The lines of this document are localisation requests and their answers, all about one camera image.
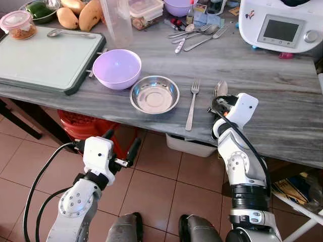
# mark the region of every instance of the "display screen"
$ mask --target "display screen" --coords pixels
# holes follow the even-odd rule
[[[292,42],[298,26],[298,24],[291,24],[270,19],[263,36]]]

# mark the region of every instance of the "lavender plastic bowl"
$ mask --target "lavender plastic bowl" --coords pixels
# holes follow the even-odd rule
[[[93,73],[99,82],[115,90],[131,87],[138,80],[140,71],[140,57],[126,49],[103,53],[93,64]]]
[[[190,9],[190,0],[164,0],[167,11],[176,17],[183,17]]]

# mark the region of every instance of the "metal bowl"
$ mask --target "metal bowl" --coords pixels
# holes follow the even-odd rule
[[[26,11],[26,6],[35,2],[36,0],[27,2],[25,4],[23,4],[19,10],[25,10]],[[60,0],[41,0],[42,2],[44,2],[46,4],[46,6],[53,10],[53,12],[45,17],[42,18],[38,18],[38,19],[33,19],[35,24],[45,24],[50,22],[51,20],[53,20],[56,17],[56,12],[57,10],[60,8],[61,6],[61,1]]]
[[[148,76],[138,81],[130,91],[131,104],[148,114],[161,114],[173,109],[180,99],[180,90],[163,76]]]

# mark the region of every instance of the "cutting board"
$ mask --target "cutting board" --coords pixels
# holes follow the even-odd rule
[[[0,82],[67,95],[79,89],[105,37],[95,33],[91,33],[93,39],[65,34],[47,37],[51,30],[37,26],[37,33],[29,39],[7,35],[0,41]]]

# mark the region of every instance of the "table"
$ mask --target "table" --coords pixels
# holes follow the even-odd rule
[[[90,78],[71,96],[4,84],[0,84],[0,96],[60,142],[68,137],[38,105],[216,144],[210,136],[213,115],[206,110],[215,85],[225,80],[230,94],[245,92],[259,99],[244,133],[260,154],[323,168],[323,99],[312,59],[301,55],[278,59],[277,52],[254,50],[241,38],[236,22],[235,17],[228,15],[226,23],[230,29],[220,39],[179,55],[174,53],[176,45],[166,38],[174,33],[169,26],[159,23],[145,31],[134,29],[134,42],[129,49],[142,60],[140,77],[163,75],[179,86],[178,105],[165,114],[141,113],[130,104],[129,89],[110,90]],[[93,32],[106,33],[105,26],[99,24]],[[194,37],[187,44],[203,38]],[[195,101],[193,129],[187,132],[185,123],[194,77],[200,77],[202,82]]]

